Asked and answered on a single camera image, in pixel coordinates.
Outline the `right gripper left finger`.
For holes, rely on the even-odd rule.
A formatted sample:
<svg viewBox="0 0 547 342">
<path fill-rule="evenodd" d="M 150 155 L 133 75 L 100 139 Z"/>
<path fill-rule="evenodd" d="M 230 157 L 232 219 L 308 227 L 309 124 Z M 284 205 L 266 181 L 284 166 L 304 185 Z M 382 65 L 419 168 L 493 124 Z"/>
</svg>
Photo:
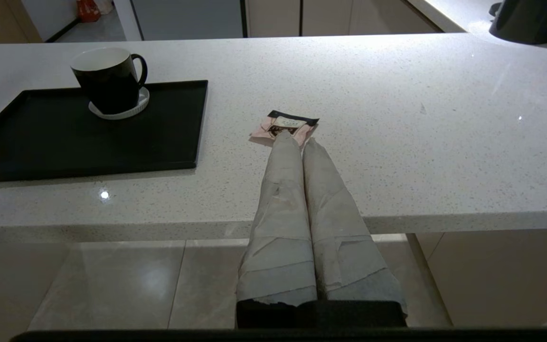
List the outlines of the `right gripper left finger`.
<svg viewBox="0 0 547 342">
<path fill-rule="evenodd" d="M 302 156 L 284 131 L 276 136 L 236 287 L 237 328 L 292 328 L 298 309 L 317 301 Z"/>
</svg>

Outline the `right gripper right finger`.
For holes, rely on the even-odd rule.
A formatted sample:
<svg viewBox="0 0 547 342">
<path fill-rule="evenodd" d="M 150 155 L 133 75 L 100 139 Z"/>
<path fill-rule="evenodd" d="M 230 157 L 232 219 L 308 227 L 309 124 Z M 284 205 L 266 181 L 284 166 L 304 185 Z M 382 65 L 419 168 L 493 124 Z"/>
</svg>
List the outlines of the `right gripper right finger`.
<svg viewBox="0 0 547 342">
<path fill-rule="evenodd" d="M 347 306 L 352 322 L 406 326 L 401 285 L 332 158 L 314 138 L 304 146 L 302 166 L 319 298 Z"/>
</svg>

